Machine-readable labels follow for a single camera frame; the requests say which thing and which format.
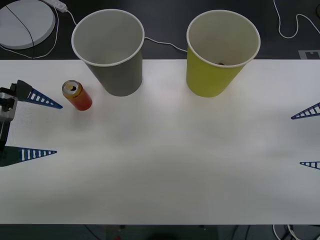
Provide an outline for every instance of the white tabletop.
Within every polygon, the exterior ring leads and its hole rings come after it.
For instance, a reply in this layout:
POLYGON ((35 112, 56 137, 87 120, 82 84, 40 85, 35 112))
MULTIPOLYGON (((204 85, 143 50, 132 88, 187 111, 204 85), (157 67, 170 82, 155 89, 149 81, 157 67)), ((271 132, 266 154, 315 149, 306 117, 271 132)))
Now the white tabletop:
POLYGON ((0 224, 315 224, 320 220, 320 60, 253 60, 219 96, 194 95, 185 60, 144 60, 108 94, 80 60, 0 61, 63 106, 19 102, 7 146, 57 150, 0 168, 0 224), (84 112, 66 80, 92 96, 84 112))

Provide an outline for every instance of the red can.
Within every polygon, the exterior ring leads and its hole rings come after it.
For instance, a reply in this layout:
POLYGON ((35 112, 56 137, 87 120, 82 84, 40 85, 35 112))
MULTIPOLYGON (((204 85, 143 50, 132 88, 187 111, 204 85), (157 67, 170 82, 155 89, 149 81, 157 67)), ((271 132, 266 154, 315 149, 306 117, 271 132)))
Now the red can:
POLYGON ((80 82, 75 80, 66 81, 62 85, 62 93, 66 99, 80 111, 89 109, 92 105, 92 99, 80 82))

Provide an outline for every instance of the cable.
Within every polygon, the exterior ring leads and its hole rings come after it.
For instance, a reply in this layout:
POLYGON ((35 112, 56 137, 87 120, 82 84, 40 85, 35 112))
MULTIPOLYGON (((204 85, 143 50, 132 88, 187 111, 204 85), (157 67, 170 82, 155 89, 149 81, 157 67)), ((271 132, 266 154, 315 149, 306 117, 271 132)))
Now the cable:
POLYGON ((85 226, 86 229, 88 229, 88 231, 95 237, 96 240, 101 240, 97 235, 94 234, 94 232, 87 226, 87 225, 83 225, 85 226))
MULTIPOLYGON (((18 55, 21 55, 21 56, 24 56, 24 57, 26 57, 26 58, 28 58, 28 59, 40 59, 40 58, 43 58, 43 57, 45 57, 45 56, 47 56, 49 53, 51 53, 51 51, 55 48, 55 46, 56 46, 56 43, 57 43, 57 38, 58 38, 58 30, 59 30, 59 15, 58 15, 58 12, 57 12, 57 9, 54 7, 53 8, 54 10, 55 10, 55 14, 56 14, 56 17, 57 17, 57 21, 56 21, 56 33, 55 33, 55 40, 54 40, 54 44, 53 44, 53 47, 51 48, 51 50, 50 51, 48 51, 45 55, 42 55, 42 56, 36 56, 36 57, 30 57, 30 56, 27 56, 27 55, 24 55, 24 54, 21 54, 21 53, 19 53, 19 52, 16 52, 16 51, 12 51, 12 50, 10 50, 10 49, 7 49, 7 48, 5 48, 5 47, 3 47, 3 46, 1 46, 0 45, 0 47, 3 49, 3 50, 6 50, 6 51, 8 51, 8 52, 12 52, 12 53, 15 53, 15 54, 18 54, 18 55)), ((32 43, 33 43, 33 51, 35 51, 35 45, 34 45, 34 42, 33 42, 33 40, 32 40, 32 43)))
POLYGON ((290 225, 287 225, 287 227, 288 227, 288 230, 289 230, 290 234, 292 235, 292 237, 293 237, 295 240, 301 240, 300 238, 298 238, 298 237, 295 235, 294 231, 291 230, 290 225))
POLYGON ((47 52, 47 54, 42 55, 42 56, 34 57, 34 59, 40 59, 40 58, 43 58, 43 57, 47 56, 49 53, 51 53, 51 51, 52 51, 52 50, 55 48, 55 46, 56 46, 57 39, 58 39, 58 30, 59 30, 59 15, 58 15, 57 9, 56 9, 55 7, 54 7, 54 10, 55 10, 55 14, 56 14, 57 21, 56 21, 55 40, 54 40, 53 47, 51 48, 50 51, 47 52))
POLYGON ((286 225, 283 226, 285 230, 285 234, 282 236, 281 240, 285 240, 288 236, 290 236, 290 232, 286 225))
POLYGON ((34 42, 34 39, 33 39, 32 36, 31 36, 31 33, 30 33, 29 29, 28 29, 28 28, 26 27, 26 25, 24 25, 24 23, 17 17, 17 15, 15 15, 13 11, 11 11, 11 9, 10 9, 7 5, 6 5, 5 7, 16 17, 16 19, 19 20, 19 22, 20 22, 20 23, 25 27, 25 29, 28 31, 28 33, 29 33, 29 35, 30 35, 30 38, 31 38, 31 41, 32 41, 32 58, 31 58, 31 59, 33 59, 33 58, 35 57, 35 42, 34 42))
POLYGON ((246 229, 244 240, 248 239, 250 227, 251 227, 251 225, 249 225, 248 228, 246 229))
POLYGON ((74 25, 76 25, 77 26, 77 23, 76 23, 76 21, 75 21, 75 18, 74 18, 74 16, 72 15, 72 13, 71 12, 69 12, 68 10, 65 10, 68 14, 70 14, 71 15, 71 17, 72 17, 72 21, 74 22, 74 25))
POLYGON ((177 47, 176 45, 173 45, 173 44, 170 43, 170 42, 156 41, 156 40, 153 40, 152 38, 147 37, 147 36, 144 37, 144 39, 150 40, 150 41, 152 41, 152 42, 154 42, 154 43, 156 43, 156 44, 170 45, 170 46, 174 47, 175 49, 178 49, 178 50, 180 50, 180 51, 182 51, 182 52, 185 52, 185 53, 188 52, 187 50, 181 49, 181 48, 177 47))
POLYGON ((281 238, 278 236, 278 234, 277 234, 277 232, 276 232, 276 229, 275 229, 275 225, 274 225, 274 224, 272 225, 272 230, 273 230, 273 234, 274 234, 274 236, 276 237, 276 239, 281 240, 281 238))
POLYGON ((233 232, 232 232, 231 240, 234 239, 234 237, 235 237, 235 235, 236 235, 236 231, 238 230, 238 227, 239 227, 239 225, 237 225, 237 226, 234 228, 234 230, 233 230, 233 232))
POLYGON ((301 17, 304 17, 304 18, 308 19, 309 22, 312 24, 312 26, 314 26, 314 28, 315 28, 315 29, 317 30, 317 32, 320 34, 320 31, 318 30, 318 28, 315 26, 315 24, 314 24, 307 16, 302 15, 302 14, 297 14, 297 15, 295 16, 295 20, 296 20, 296 31, 295 31, 295 34, 294 34, 293 36, 284 36, 284 35, 281 33, 281 30, 280 30, 280 28, 281 28, 281 19, 280 19, 280 14, 279 14, 278 9, 277 9, 276 0, 273 0, 273 4, 274 4, 275 10, 276 10, 276 13, 278 14, 278 18, 279 18, 279 28, 278 28, 278 32, 279 32, 279 34, 281 35, 281 37, 283 37, 283 38, 285 38, 285 39, 292 39, 292 38, 294 38, 294 37, 297 35, 297 33, 298 33, 298 31, 299 31, 298 16, 301 16, 301 17))

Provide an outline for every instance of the white round device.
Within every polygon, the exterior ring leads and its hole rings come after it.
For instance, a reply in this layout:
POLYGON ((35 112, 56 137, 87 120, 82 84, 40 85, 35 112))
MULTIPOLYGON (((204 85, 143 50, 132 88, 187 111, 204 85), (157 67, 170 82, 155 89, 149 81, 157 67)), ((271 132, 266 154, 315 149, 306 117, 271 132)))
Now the white round device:
MULTIPOLYGON (((51 8, 39 0, 19 0, 7 7, 28 28, 34 45, 44 41, 53 31, 56 17, 51 8)), ((33 46, 27 29, 7 7, 0 9, 0 45, 8 49, 27 49, 33 46)))

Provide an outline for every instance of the black cable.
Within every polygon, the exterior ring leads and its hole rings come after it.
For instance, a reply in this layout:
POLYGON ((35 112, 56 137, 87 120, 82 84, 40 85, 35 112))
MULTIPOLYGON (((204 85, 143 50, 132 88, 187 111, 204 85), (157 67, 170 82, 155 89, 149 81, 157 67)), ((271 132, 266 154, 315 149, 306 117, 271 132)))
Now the black cable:
POLYGON ((289 234, 290 234, 290 232, 289 232, 289 230, 287 228, 287 225, 283 225, 283 226, 284 226, 285 234, 282 236, 281 240, 285 240, 286 237, 288 237, 289 234))
POLYGON ((251 227, 251 225, 249 225, 248 228, 246 229, 244 240, 248 239, 250 227, 251 227))
POLYGON ((95 237, 96 240, 101 240, 97 235, 94 234, 94 232, 87 226, 87 225, 83 225, 85 226, 86 229, 88 229, 88 231, 95 237))
POLYGON ((233 229, 233 233, 232 233, 232 236, 231 236, 231 240, 234 239, 235 234, 236 234, 236 231, 238 230, 238 228, 239 228, 239 225, 235 226, 235 228, 233 229))
POLYGON ((29 29, 26 27, 26 25, 24 25, 24 23, 17 17, 17 15, 14 14, 13 11, 10 10, 10 8, 6 5, 5 6, 19 21, 20 23, 25 27, 25 29, 28 31, 29 35, 30 35, 30 38, 31 38, 31 41, 32 41, 32 59, 34 59, 35 57, 35 42, 34 42, 34 39, 32 38, 31 36, 31 33, 29 31, 29 29))

